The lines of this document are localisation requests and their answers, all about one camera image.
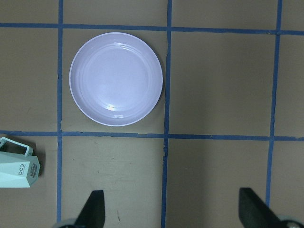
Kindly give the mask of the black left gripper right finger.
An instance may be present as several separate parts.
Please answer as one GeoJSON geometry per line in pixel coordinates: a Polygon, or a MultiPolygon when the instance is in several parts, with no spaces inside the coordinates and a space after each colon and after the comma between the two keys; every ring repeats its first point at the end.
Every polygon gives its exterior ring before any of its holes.
{"type": "Polygon", "coordinates": [[[240,188],[238,217],[244,228],[281,228],[280,219],[251,188],[240,188]]]}

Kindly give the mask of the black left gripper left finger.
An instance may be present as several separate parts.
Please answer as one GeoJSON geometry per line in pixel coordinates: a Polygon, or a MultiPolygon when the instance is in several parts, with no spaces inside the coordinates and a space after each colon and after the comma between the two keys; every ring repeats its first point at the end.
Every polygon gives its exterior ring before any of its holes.
{"type": "Polygon", "coordinates": [[[75,228],[103,228],[105,224],[105,197],[103,190],[91,192],[74,222],[75,228]]]}

